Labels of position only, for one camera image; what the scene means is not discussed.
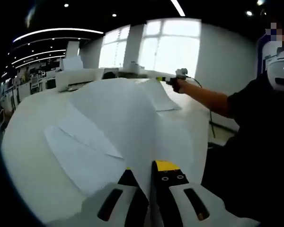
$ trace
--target workstation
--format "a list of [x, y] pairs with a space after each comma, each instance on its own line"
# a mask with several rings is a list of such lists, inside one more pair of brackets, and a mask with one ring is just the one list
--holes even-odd
[[259, 226], [202, 185], [209, 151], [238, 122], [177, 81], [231, 96], [267, 71], [282, 42], [173, 10], [145, 23], [63, 24], [13, 40], [0, 90], [1, 153], [43, 224]]

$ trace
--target cable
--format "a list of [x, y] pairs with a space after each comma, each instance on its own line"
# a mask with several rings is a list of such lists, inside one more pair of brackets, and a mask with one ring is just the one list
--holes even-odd
[[[192, 77], [189, 77], [189, 76], [186, 76], [186, 78], [193, 79], [201, 88], [203, 88], [202, 85], [199, 83], [199, 81], [197, 81], [195, 78], [192, 78]], [[209, 122], [210, 122], [210, 125], [212, 127], [213, 137], [216, 138], [216, 134], [215, 134], [214, 128], [213, 128], [213, 116], [212, 116], [212, 111], [211, 110], [209, 110], [209, 115], [210, 115], [210, 121]]]
[[13, 106], [13, 113], [14, 113], [16, 111], [15, 94], [14, 94], [14, 78], [12, 79], [12, 83], [13, 83], [13, 88], [12, 88], [11, 92], [13, 94], [13, 104], [14, 104], [14, 106]]

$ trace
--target white desk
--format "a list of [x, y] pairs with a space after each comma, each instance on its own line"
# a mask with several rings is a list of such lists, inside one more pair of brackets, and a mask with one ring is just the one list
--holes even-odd
[[[182, 110], [160, 114], [186, 120], [194, 142], [194, 181], [200, 183], [206, 160], [209, 111], [190, 97], [173, 92], [165, 83], [163, 86]], [[25, 98], [11, 118], [2, 142], [3, 158], [12, 181], [42, 222], [79, 212], [86, 199], [65, 174], [44, 136], [47, 125], [55, 125], [65, 116], [70, 95], [54, 88]]]

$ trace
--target paper sheet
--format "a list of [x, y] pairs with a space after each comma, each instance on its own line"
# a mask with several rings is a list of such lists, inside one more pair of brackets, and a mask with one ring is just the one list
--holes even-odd
[[149, 79], [139, 86], [152, 101], [156, 111], [179, 110], [181, 107], [166, 94], [164, 87], [156, 79]]
[[62, 131], [95, 151], [122, 158], [103, 132], [71, 103], [67, 104], [66, 112], [67, 117], [58, 124]]
[[109, 182], [118, 182], [126, 169], [122, 159], [92, 150], [58, 127], [48, 126], [44, 133], [63, 170], [87, 196]]
[[168, 160], [190, 169], [189, 133], [160, 117], [138, 84], [127, 79], [96, 81], [73, 92], [70, 102], [103, 131], [148, 198], [152, 161]]
[[73, 92], [70, 102], [103, 131], [149, 197], [159, 116], [144, 91], [127, 79], [100, 80]]

